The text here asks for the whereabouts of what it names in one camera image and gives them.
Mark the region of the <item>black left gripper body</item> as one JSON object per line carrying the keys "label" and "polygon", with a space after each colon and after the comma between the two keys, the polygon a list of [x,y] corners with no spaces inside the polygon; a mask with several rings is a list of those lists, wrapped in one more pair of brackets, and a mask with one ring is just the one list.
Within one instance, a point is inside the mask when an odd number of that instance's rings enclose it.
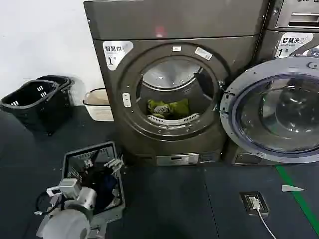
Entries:
{"label": "black left gripper body", "polygon": [[99,192],[104,178],[108,175],[110,175],[110,168],[108,167],[90,167],[83,179],[83,186]]}

